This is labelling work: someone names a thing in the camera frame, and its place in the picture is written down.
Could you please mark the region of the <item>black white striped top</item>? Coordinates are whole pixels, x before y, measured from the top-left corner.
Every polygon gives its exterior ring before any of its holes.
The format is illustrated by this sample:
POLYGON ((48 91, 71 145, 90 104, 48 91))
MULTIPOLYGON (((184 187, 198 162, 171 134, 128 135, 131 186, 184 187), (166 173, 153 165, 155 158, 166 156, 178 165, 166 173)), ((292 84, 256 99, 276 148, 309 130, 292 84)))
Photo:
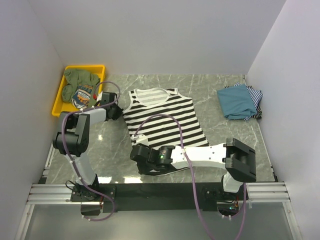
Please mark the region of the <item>black white striped top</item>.
POLYGON ((177 88, 134 89, 123 119, 130 136, 143 134, 148 145, 208 147, 210 144, 197 119, 193 100, 177 88))

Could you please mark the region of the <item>teal tank top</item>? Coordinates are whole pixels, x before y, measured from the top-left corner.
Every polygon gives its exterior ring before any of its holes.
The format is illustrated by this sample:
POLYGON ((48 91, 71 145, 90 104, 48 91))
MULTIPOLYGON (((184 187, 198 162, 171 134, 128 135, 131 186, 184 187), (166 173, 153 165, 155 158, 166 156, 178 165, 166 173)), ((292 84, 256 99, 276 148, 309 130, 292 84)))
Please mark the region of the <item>teal tank top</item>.
POLYGON ((244 84, 217 91, 223 116, 229 120, 243 120, 257 113, 252 98, 244 84))

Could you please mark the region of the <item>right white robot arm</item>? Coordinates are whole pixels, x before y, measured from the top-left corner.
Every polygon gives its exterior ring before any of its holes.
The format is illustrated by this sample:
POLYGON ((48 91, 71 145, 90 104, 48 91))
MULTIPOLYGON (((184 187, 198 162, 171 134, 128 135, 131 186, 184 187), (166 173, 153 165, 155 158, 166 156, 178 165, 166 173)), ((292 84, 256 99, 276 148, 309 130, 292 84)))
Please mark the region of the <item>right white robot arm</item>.
POLYGON ((226 170, 219 193, 230 200, 244 183, 255 183, 256 151, 236 138, 211 146, 165 145, 153 149, 146 137, 136 138, 130 159, 135 161, 141 175, 162 176, 188 168, 219 168, 226 170))

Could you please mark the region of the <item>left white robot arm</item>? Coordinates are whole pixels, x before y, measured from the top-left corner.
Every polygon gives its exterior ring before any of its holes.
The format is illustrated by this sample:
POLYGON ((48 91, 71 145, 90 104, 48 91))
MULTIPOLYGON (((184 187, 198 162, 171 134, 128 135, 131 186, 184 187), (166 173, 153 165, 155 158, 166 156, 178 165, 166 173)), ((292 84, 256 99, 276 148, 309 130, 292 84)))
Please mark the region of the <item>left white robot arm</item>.
POLYGON ((117 94, 101 92, 100 100, 88 111, 60 113, 52 145, 64 155, 77 176, 76 183, 84 186, 82 195, 88 201, 96 200, 100 195, 98 176, 93 171, 87 149, 89 146, 90 127, 97 123, 117 120, 123 109, 117 104, 117 94))

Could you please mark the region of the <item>olive patterned garment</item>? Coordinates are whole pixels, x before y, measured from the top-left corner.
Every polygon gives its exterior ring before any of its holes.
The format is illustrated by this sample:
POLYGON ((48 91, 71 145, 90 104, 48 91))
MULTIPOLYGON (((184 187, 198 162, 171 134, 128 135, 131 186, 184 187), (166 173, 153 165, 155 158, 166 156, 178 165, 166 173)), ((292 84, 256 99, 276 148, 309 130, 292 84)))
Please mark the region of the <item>olive patterned garment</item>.
POLYGON ((63 75, 67 82, 61 92, 64 103, 70 103, 76 109, 85 109, 96 104, 95 90, 101 81, 97 74, 85 69, 68 68, 63 75))

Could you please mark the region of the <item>yellow plastic bin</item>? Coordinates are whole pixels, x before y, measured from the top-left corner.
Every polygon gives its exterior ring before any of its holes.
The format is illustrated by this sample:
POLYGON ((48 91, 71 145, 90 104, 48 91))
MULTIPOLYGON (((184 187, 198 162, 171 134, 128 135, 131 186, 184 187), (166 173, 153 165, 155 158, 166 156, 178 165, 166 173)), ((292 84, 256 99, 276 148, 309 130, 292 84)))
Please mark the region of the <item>yellow plastic bin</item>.
MULTIPOLYGON (((102 64, 96 64, 96 65, 68 65, 65 67, 65 70, 69 70, 69 69, 81 69, 81 70, 86 70, 92 74, 96 74, 98 75, 98 77, 100 78, 100 81, 103 82, 106 78, 107 71, 106 71, 106 67, 102 64)), ((65 76, 62 76, 57 94, 56 94, 56 98, 53 104, 53 108, 51 111, 51 114, 54 117, 59 117, 60 113, 63 111, 66 112, 73 112, 73 111, 77 111, 78 109, 75 108, 71 103, 66 103, 63 102, 63 98, 62 98, 62 90, 63 88, 67 85, 67 80, 65 78, 65 76)))

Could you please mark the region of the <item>black base beam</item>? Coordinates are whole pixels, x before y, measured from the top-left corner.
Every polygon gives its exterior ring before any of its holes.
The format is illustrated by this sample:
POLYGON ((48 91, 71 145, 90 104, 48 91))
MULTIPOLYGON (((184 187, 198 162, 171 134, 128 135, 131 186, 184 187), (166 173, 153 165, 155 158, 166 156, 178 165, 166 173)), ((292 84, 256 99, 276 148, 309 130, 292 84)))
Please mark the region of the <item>black base beam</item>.
MULTIPOLYGON (((223 191, 220 182, 197 182, 196 195, 199 208, 216 212, 218 204, 249 199, 241 186, 236 193, 223 191)), ((98 191, 115 202, 118 211, 157 211, 195 209, 193 186, 183 183, 101 183, 98 191)))

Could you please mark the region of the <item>black striped folded top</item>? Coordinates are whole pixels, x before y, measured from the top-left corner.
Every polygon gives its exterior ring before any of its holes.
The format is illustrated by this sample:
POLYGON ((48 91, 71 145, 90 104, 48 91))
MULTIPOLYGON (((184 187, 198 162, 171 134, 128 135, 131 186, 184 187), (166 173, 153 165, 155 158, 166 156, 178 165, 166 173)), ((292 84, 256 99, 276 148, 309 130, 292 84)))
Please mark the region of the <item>black striped folded top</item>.
POLYGON ((259 104, 263 97, 262 91, 254 89, 251 85, 247 85, 246 88, 256 109, 256 114, 252 115, 251 118, 261 119, 263 112, 259 104))

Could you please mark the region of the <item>blue white striped folded top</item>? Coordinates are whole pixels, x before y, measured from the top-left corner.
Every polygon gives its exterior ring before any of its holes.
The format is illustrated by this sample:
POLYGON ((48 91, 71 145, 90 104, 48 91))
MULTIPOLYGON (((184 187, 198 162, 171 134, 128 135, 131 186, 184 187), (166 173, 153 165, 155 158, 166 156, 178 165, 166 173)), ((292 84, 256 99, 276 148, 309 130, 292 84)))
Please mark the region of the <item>blue white striped folded top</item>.
POLYGON ((244 118, 244 120, 248 121, 250 118, 260 119, 262 117, 262 110, 259 106, 259 103, 263 97, 262 91, 255 90, 250 85, 247 85, 246 88, 252 103, 250 103, 249 97, 246 97, 244 106, 246 108, 246 111, 249 111, 249 114, 246 115, 246 118, 244 118))

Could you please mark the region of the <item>aluminium rail frame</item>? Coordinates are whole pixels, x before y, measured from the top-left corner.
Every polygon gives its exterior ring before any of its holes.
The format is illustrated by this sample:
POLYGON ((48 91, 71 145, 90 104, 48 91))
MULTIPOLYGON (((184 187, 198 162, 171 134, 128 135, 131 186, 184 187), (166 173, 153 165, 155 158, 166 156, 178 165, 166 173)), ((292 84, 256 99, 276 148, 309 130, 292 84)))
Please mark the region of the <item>aluminium rail frame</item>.
MULTIPOLYGON (((283 182, 253 182, 246 185, 249 203, 281 203, 289 202, 290 197, 283 182)), ((82 205, 112 207, 112 198, 102 199, 100 196, 87 199, 75 190, 67 188, 63 184, 34 184, 28 198, 28 205, 82 205)))

